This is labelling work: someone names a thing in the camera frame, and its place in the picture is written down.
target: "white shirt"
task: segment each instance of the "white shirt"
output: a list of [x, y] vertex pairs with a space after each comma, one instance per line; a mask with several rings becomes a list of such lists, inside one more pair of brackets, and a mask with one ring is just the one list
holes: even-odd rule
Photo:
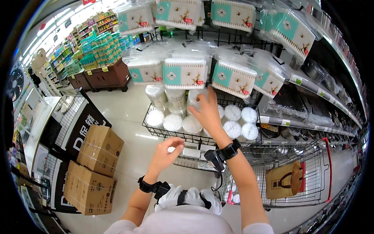
[[[229, 223], [219, 215], [201, 206], [183, 205], [170, 207], [148, 216], [140, 227], [128, 220], [120, 220], [104, 234], [228, 234], [233, 233]], [[256, 223], [243, 229], [243, 234], [274, 234], [269, 224]]]

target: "black sign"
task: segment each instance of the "black sign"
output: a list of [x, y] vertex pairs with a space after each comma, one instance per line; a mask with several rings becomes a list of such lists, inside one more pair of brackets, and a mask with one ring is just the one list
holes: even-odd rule
[[70, 159], [76, 161], [80, 147], [83, 140], [92, 124], [104, 125], [112, 127], [112, 125], [104, 120], [104, 116], [88, 103], [80, 114], [73, 131], [71, 132], [68, 143], [66, 144], [66, 152], [69, 154]]
[[71, 24], [71, 19], [69, 18], [69, 19], [65, 22], [65, 28], [69, 27], [70, 24]]
[[58, 175], [56, 180], [54, 207], [59, 212], [79, 213], [77, 209], [73, 205], [71, 205], [64, 197], [65, 179], [68, 167], [68, 161], [57, 160], [55, 170], [58, 170]]

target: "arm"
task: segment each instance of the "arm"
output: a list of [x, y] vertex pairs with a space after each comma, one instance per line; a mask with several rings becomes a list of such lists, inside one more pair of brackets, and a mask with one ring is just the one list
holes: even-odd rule
[[[225, 148], [233, 141], [221, 126], [221, 119], [217, 108], [217, 96], [212, 87], [208, 87], [208, 99], [204, 94], [197, 98], [201, 102], [201, 112], [188, 106], [188, 110], [199, 120], [200, 124], [209, 132], [220, 149]], [[242, 229], [253, 223], [266, 223], [266, 217], [256, 175], [251, 165], [238, 150], [238, 154], [226, 161], [240, 194], [240, 210], [242, 216]]]
[[[172, 153], [168, 152], [169, 147], [175, 147]], [[184, 140], [180, 137], [170, 137], [157, 145], [156, 153], [143, 181], [152, 185], [157, 182], [160, 173], [170, 166], [177, 156], [182, 152]], [[153, 193], [145, 193], [139, 188], [131, 195], [127, 210], [121, 220], [129, 220], [136, 226], [140, 226], [144, 215], [147, 212]]]

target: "grocery aisle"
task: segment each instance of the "grocery aisle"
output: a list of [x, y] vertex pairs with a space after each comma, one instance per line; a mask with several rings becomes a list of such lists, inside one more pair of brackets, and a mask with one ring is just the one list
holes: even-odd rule
[[[163, 139], [152, 136], [141, 125], [150, 104], [144, 92], [144, 86], [135, 86], [131, 82], [127, 92], [88, 92], [88, 96], [100, 112], [110, 121], [113, 131], [125, 142], [114, 174], [114, 178], [118, 180], [118, 186], [114, 196], [113, 210], [111, 214], [98, 216], [64, 213], [57, 213], [57, 215], [63, 225], [72, 233], [102, 234], [124, 214], [128, 200], [138, 186], [138, 178], [146, 173], [154, 149]], [[352, 155], [353, 152], [344, 151], [332, 157], [334, 172], [332, 196], [338, 193], [353, 172], [354, 158]], [[328, 186], [328, 170], [325, 175], [326, 186]], [[210, 188], [216, 182], [212, 172], [175, 165], [171, 165], [163, 171], [159, 180], [182, 185], [184, 189], [190, 187], [197, 187], [198, 189]], [[322, 194], [323, 199], [327, 197], [327, 194], [324, 193]], [[151, 209], [148, 209], [146, 216], [153, 213], [155, 202], [153, 198], [150, 205]], [[275, 233], [283, 233], [312, 217], [323, 206], [324, 204], [310, 207], [272, 209], [267, 212], [267, 215]], [[241, 233], [240, 206], [227, 204], [223, 208], [222, 216], [230, 223], [234, 233]]]

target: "black wrist mount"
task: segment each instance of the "black wrist mount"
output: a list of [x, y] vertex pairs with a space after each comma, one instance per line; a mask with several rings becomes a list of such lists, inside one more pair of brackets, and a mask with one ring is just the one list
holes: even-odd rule
[[161, 183], [161, 181], [159, 181], [159, 182], [156, 182], [150, 185], [144, 182], [143, 178], [144, 176], [140, 177], [138, 180], [139, 189], [146, 193], [150, 193], [150, 192], [155, 193], [154, 198], [157, 200], [160, 199], [162, 196], [164, 196], [170, 190], [170, 186], [167, 182]]
[[237, 155], [237, 149], [240, 148], [240, 143], [237, 139], [234, 139], [231, 144], [226, 146], [223, 149], [217, 149], [217, 150], [208, 150], [204, 157], [208, 161], [208, 163], [214, 167], [217, 171], [223, 171], [223, 162], [225, 160], [233, 158], [235, 155]]

